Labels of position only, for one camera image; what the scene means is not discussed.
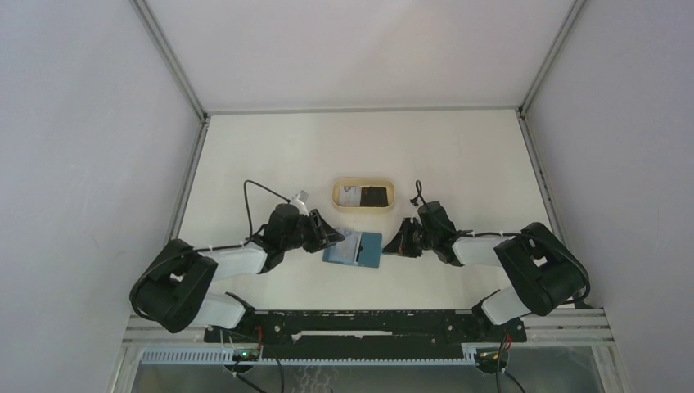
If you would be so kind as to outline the blue card holder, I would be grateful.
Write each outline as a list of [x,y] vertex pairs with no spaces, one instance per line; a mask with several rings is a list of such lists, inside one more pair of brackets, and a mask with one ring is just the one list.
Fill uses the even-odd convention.
[[[363,250],[360,254],[359,261],[356,264],[340,264],[344,266],[354,266],[360,268],[377,269],[380,266],[381,250],[382,250],[382,235],[380,233],[361,232],[361,246]],[[326,261],[326,250],[323,252],[322,261]]]

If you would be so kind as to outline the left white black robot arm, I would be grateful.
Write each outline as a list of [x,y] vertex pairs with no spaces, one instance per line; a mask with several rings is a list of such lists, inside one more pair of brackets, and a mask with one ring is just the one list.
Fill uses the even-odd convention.
[[133,312],[178,333],[189,327],[220,327],[236,341],[250,339],[255,318],[250,305],[233,294],[215,294],[213,282],[267,273],[288,251],[326,250],[344,241],[318,210],[290,203],[276,206],[268,222],[242,244],[196,249],[181,239],[169,241],[133,284]]

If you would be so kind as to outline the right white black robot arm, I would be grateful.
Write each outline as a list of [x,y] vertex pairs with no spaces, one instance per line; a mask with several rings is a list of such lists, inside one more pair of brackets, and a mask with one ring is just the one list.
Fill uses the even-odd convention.
[[590,290],[586,268],[540,222],[518,233],[455,228],[439,202],[422,204],[416,217],[403,219],[385,255],[418,258],[432,251],[454,267],[498,267],[509,286],[480,300],[472,309],[474,333],[495,340],[506,323],[529,314],[546,316],[561,305],[582,301]]

